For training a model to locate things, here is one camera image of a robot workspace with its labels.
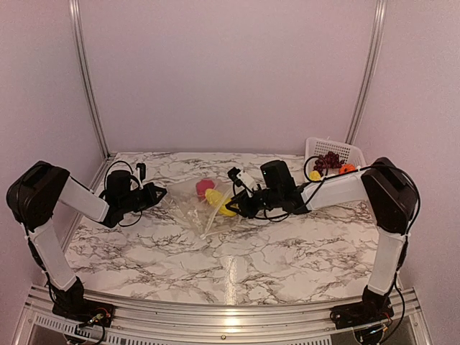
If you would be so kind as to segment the clear zip top bag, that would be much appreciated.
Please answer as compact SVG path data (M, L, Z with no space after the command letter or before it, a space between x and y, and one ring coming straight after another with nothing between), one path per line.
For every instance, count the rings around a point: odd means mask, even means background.
M193 178L175 183L167 188L167 202L174 212L184 221L188 222L192 230L201 239L226 233L237 229L241 223L241 216L234 217L221 215L216 208L211 206L206 199L200 199L196 193L196 183L204 178ZM232 186L218 178L207 178L215 182L216 190L226 192Z

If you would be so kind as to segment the fake orange pumpkin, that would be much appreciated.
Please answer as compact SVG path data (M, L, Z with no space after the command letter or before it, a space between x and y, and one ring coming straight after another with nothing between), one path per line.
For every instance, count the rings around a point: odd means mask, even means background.
M356 171L357 168L353 164L344 164L339 168L339 174L344 175Z

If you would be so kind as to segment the fake yellow lemon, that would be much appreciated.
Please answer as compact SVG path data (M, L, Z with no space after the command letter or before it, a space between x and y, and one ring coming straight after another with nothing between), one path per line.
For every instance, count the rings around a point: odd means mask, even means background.
M312 181L319 181L321 179L321 174L317 170L312 170L308 177Z

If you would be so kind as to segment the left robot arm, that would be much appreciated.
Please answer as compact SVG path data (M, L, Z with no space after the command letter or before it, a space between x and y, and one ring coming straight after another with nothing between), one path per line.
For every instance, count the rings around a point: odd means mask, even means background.
M129 213L143 214L161 202L166 188L146 182L146 165L114 170L100 194L80 183L63 167L36 162L8 189L6 204L23 227L32 257L46 277L55 315L86 325L111 324L114 306L85 297L81 279L71 268L54 222L59 203L113 229Z

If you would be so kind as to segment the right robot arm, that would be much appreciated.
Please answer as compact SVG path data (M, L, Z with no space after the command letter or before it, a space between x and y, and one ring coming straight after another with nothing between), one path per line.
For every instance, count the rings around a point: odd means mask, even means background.
M419 216L421 196L415 181L388 158L349 172L310 177L297 184L283 160L260 167L264 185L237 167L227 172L234 195L226 209L246 219L260 213L267 221L364 204L377 227L374 264L360 301L335 306L330 319L337 329L376 323L394 315L390 293L405 262L410 230Z

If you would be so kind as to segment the fake red grapes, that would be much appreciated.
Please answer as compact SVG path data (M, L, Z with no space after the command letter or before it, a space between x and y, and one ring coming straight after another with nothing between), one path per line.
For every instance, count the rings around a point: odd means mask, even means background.
M339 169L344 163L345 160L341 160L339 154L329 151L325 155L319 155L314 162L313 169L319 173L324 173L326 169Z

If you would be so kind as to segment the fake yellow banana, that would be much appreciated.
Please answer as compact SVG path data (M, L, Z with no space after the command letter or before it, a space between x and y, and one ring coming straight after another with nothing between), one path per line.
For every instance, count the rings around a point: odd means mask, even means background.
M234 217L236 212L231 211L226 207L226 204L231 201L230 194L231 190L221 192L219 190L209 188L205 192L205 199L211 206L216 208L221 215Z

